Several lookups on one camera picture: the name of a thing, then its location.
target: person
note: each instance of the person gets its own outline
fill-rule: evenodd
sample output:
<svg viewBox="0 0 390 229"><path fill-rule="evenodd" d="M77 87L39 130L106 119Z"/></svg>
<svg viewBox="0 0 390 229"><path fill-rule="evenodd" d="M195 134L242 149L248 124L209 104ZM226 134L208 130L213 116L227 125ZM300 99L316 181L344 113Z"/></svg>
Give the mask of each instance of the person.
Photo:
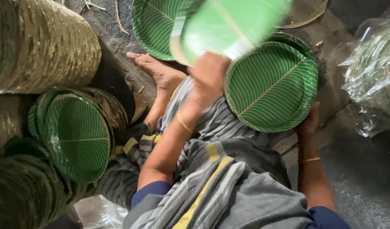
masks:
<svg viewBox="0 0 390 229"><path fill-rule="evenodd" d="M295 129L292 191L280 154L226 104L228 58L206 52L188 77L149 54L128 56L155 80L157 98L98 182L103 196L129 209L123 229L349 228L318 157L318 102Z"/></svg>

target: gold bangle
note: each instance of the gold bangle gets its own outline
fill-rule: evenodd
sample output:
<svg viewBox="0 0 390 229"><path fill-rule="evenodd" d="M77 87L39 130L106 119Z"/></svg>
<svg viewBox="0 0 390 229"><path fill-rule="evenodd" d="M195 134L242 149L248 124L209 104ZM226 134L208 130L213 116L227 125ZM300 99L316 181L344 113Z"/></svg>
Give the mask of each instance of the gold bangle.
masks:
<svg viewBox="0 0 390 229"><path fill-rule="evenodd" d="M304 162L309 162L309 161L316 161L316 160L319 160L321 159L320 157L315 157L315 158L312 158L312 159L306 159L306 160L303 160L303 161L298 161L298 163L304 163Z"/></svg>
<svg viewBox="0 0 390 229"><path fill-rule="evenodd" d="M187 129L189 132L192 132L191 129L189 129L189 127L188 127L187 125L185 125L185 123L183 123L182 117L178 114L178 112L177 112L177 118L178 118L178 120L181 122L182 126L183 126L185 129Z"/></svg>

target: navy blue sleeve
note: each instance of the navy blue sleeve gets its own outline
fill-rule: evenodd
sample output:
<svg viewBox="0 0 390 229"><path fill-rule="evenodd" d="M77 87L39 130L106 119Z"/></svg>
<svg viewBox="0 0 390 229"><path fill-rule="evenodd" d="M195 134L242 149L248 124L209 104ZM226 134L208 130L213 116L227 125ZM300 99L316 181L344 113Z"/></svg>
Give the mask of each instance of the navy blue sleeve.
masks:
<svg viewBox="0 0 390 229"><path fill-rule="evenodd" d="M133 198L131 199L131 209L134 208L138 203L140 203L140 201L143 200L146 195L165 195L169 192L171 188L172 185L162 180L149 183L133 195Z"/></svg>
<svg viewBox="0 0 390 229"><path fill-rule="evenodd" d="M312 207L308 212L314 222L306 229L350 229L350 226L338 214L327 207Z"/></svg>

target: thin bracelet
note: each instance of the thin bracelet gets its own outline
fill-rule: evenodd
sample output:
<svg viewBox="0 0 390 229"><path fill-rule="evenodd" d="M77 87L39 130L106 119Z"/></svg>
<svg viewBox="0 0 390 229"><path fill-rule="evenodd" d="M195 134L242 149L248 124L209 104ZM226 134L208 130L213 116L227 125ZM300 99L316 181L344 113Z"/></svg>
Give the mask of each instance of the thin bracelet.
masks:
<svg viewBox="0 0 390 229"><path fill-rule="evenodd" d="M188 127L187 125L185 125L185 123L183 123L182 117L181 117L181 115L178 114L178 112L177 112L177 118L178 118L178 120L181 122L182 126L183 126L185 129L187 129L189 132L192 132L191 129L189 129L189 127Z"/></svg>
<svg viewBox="0 0 390 229"><path fill-rule="evenodd" d="M304 162L309 162L309 161L316 161L316 160L319 160L321 159L320 157L315 157L315 158L312 158L312 159L306 159L306 160L302 160L302 161L298 161L298 163L304 163Z"/></svg>

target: bare foot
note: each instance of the bare foot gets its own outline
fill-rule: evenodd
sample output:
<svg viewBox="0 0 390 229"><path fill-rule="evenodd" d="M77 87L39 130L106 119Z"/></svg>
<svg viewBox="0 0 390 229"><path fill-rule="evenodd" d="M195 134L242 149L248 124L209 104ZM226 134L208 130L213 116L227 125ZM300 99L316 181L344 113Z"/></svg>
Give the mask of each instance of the bare foot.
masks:
<svg viewBox="0 0 390 229"><path fill-rule="evenodd" d="M129 52L127 56L155 80L158 92L165 91L167 94L172 95L178 85L187 78L185 73L161 63L148 53L136 54Z"/></svg>

